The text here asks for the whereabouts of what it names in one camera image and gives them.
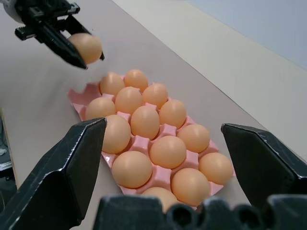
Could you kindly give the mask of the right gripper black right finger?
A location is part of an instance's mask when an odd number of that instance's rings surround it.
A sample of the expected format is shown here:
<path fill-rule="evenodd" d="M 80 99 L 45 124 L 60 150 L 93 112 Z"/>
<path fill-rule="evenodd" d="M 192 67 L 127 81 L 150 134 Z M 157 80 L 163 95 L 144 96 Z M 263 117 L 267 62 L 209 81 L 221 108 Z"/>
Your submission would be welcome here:
<path fill-rule="evenodd" d="M 249 202 L 262 207 L 274 194 L 307 195 L 307 163 L 266 130 L 221 126 L 238 182 Z"/>

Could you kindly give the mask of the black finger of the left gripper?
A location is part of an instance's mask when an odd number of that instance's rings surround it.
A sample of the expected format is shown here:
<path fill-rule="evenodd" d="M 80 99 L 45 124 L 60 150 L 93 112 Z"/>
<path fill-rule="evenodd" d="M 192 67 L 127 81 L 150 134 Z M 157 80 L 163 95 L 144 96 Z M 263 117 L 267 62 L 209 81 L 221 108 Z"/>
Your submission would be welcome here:
<path fill-rule="evenodd" d="M 61 25 L 63 26 L 63 29 L 67 31 L 70 36 L 73 34 L 78 34 L 78 33 L 88 33 L 92 35 L 87 29 L 85 29 L 84 26 L 82 26 L 73 16 L 68 16 L 65 20 L 60 21 Z M 104 60 L 105 56 L 102 51 L 102 55 L 99 58 L 99 60 Z"/>
<path fill-rule="evenodd" d="M 48 23 L 39 23 L 35 28 L 35 34 L 39 41 L 64 61 L 75 67 L 87 69 L 75 46 L 58 29 Z"/>

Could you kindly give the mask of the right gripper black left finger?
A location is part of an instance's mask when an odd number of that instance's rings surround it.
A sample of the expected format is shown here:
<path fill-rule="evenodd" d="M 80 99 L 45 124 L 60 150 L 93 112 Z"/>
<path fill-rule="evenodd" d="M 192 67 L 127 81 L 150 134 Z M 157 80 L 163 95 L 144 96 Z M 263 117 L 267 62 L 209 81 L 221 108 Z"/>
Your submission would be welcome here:
<path fill-rule="evenodd" d="M 0 230 L 70 230 L 86 216 L 106 119 L 73 125 L 39 160 L 0 213 Z"/>

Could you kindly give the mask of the brown egg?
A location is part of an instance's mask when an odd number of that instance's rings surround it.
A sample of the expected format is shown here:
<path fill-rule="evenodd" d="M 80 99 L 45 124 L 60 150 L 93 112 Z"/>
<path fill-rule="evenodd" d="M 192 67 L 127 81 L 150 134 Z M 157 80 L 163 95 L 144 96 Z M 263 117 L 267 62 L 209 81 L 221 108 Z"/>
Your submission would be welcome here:
<path fill-rule="evenodd" d="M 141 195 L 153 196 L 155 198 L 158 198 L 162 204 L 162 209 L 164 213 L 167 212 L 171 206 L 179 203 L 179 201 L 172 192 L 161 187 L 149 188 L 145 190 Z"/>
<path fill-rule="evenodd" d="M 132 114 L 130 127 L 134 136 L 152 140 L 160 129 L 159 115 L 153 107 L 141 106 Z"/>
<path fill-rule="evenodd" d="M 142 95 L 138 88 L 125 87 L 118 92 L 115 98 L 117 112 L 131 115 L 140 106 L 142 106 Z"/>
<path fill-rule="evenodd" d="M 185 143 L 187 150 L 196 153 L 203 152 L 210 144 L 210 132 L 199 124 L 182 128 L 177 133 L 177 137 Z"/>
<path fill-rule="evenodd" d="M 86 120 L 106 117 L 109 115 L 114 115 L 116 113 L 115 104 L 105 97 L 99 97 L 92 100 L 85 111 Z"/>
<path fill-rule="evenodd" d="M 68 40 L 75 46 L 85 64 L 92 64 L 102 55 L 102 44 L 98 37 L 88 33 L 71 35 Z"/>
<path fill-rule="evenodd" d="M 186 158 L 185 143 L 176 136 L 164 136 L 153 143 L 149 157 L 153 164 L 167 169 L 178 167 Z"/>
<path fill-rule="evenodd" d="M 142 93 L 143 103 L 156 105 L 160 109 L 168 100 L 168 91 L 164 84 L 153 83 Z"/>
<path fill-rule="evenodd" d="M 234 174 L 231 161 L 218 152 L 208 153 L 199 160 L 199 171 L 202 172 L 208 181 L 224 185 Z"/>
<path fill-rule="evenodd" d="M 126 151 L 114 160 L 111 171 L 117 184 L 133 189 L 143 186 L 151 178 L 152 164 L 145 154 Z"/>
<path fill-rule="evenodd" d="M 148 78 L 143 71 L 139 69 L 130 70 L 124 77 L 126 87 L 134 87 L 143 92 L 148 87 Z"/>
<path fill-rule="evenodd" d="M 175 99 L 168 100 L 159 111 L 160 124 L 168 124 L 176 128 L 182 127 L 187 116 L 185 105 Z"/>
<path fill-rule="evenodd" d="M 194 207 L 211 194 L 211 184 L 205 175 L 193 168 L 184 168 L 175 173 L 171 189 L 177 200 Z"/>
<path fill-rule="evenodd" d="M 116 96 L 124 87 L 124 80 L 115 72 L 109 72 L 99 83 L 101 94 L 105 93 Z"/>
<path fill-rule="evenodd" d="M 130 125 L 125 118 L 119 115 L 109 115 L 106 117 L 106 121 L 102 151 L 118 154 L 127 147 L 130 141 Z"/>

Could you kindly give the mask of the pink egg tray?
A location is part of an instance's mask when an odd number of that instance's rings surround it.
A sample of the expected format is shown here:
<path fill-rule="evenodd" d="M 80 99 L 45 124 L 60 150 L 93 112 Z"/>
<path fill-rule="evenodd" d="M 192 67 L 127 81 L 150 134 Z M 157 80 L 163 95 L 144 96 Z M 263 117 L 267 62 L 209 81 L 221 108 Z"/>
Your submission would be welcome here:
<path fill-rule="evenodd" d="M 86 111 L 88 104 L 92 100 L 99 98 L 99 97 L 105 97 L 105 98 L 109 98 L 113 103 L 115 103 L 115 98 L 116 98 L 116 96 L 114 96 L 114 95 L 105 94 L 105 93 L 101 94 L 100 88 L 99 88 L 99 83 L 87 84 L 83 92 L 75 92 L 74 90 L 70 90 L 69 93 L 68 93 L 68 97 L 70 99 L 72 106 L 75 108 L 75 110 L 79 114 L 79 117 L 80 117 L 81 120 L 86 120 L 85 111 Z M 159 114 L 160 109 L 158 109 L 156 105 L 142 102 L 142 106 L 153 107 L 157 111 L 157 113 Z M 130 114 L 127 114 L 127 113 L 122 113 L 122 112 L 116 111 L 115 115 L 119 115 L 119 116 L 125 118 L 130 125 L 130 119 L 131 119 L 132 114 L 130 115 Z M 175 126 L 170 126 L 168 124 L 163 124 L 163 125 L 160 124 L 159 132 L 156 135 L 156 137 L 152 140 L 150 140 L 148 138 L 143 138 L 143 137 L 140 137 L 140 136 L 134 136 L 131 132 L 130 141 L 129 141 L 127 147 L 122 152 L 120 152 L 118 154 L 109 154 L 109 153 L 103 152 L 101 150 L 102 158 L 108 164 L 110 170 L 111 170 L 111 167 L 112 167 L 114 160 L 120 154 L 122 154 L 126 151 L 139 151 L 139 152 L 145 154 L 149 158 L 149 160 L 151 161 L 151 159 L 149 157 L 149 150 L 150 150 L 150 148 L 151 148 L 151 146 L 153 145 L 154 142 L 156 142 L 158 139 L 160 139 L 164 136 L 176 136 L 177 137 L 177 133 L 182 128 L 184 128 L 188 125 L 192 125 L 192 124 L 196 124 L 196 123 L 194 123 L 191 120 L 191 118 L 188 117 L 188 116 L 186 116 L 185 122 L 182 125 L 182 127 L 180 127 L 180 128 L 176 128 Z M 192 152 L 192 151 L 187 150 L 187 152 L 186 152 L 187 155 L 186 155 L 185 160 L 178 167 L 176 167 L 174 169 L 163 168 L 161 166 L 153 164 L 152 161 L 151 161 L 151 164 L 152 164 L 151 178 L 147 181 L 147 183 L 145 183 L 141 187 L 130 189 L 130 188 L 125 188 L 125 187 L 123 187 L 119 184 L 117 184 L 117 185 L 120 187 L 120 189 L 122 190 L 123 193 L 129 194 L 129 195 L 141 195 L 145 190 L 152 188 L 152 187 L 161 187 L 161 188 L 164 188 L 164 189 L 172 192 L 171 180 L 172 180 L 173 176 L 175 175 L 175 173 L 177 173 L 179 170 L 182 170 L 184 168 L 193 168 L 193 169 L 199 170 L 199 160 L 200 160 L 200 158 L 202 156 L 204 156 L 208 153 L 212 153 L 212 152 L 218 152 L 219 153 L 218 149 L 216 148 L 216 146 L 214 145 L 214 143 L 210 139 L 209 146 L 203 152 L 196 153 L 196 152 Z M 224 186 L 224 185 L 215 184 L 215 183 L 210 182 L 210 181 L 209 181 L 209 183 L 211 184 L 211 194 L 210 194 L 210 196 L 214 195 L 216 192 L 218 192 Z"/>

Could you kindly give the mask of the dark equipment beside table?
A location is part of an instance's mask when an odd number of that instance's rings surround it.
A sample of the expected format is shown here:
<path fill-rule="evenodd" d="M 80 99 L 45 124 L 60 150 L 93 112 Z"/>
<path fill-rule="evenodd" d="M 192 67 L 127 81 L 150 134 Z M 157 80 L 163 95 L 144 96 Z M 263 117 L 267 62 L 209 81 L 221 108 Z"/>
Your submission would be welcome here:
<path fill-rule="evenodd" d="M 0 213 L 17 191 L 4 122 L 0 115 Z"/>

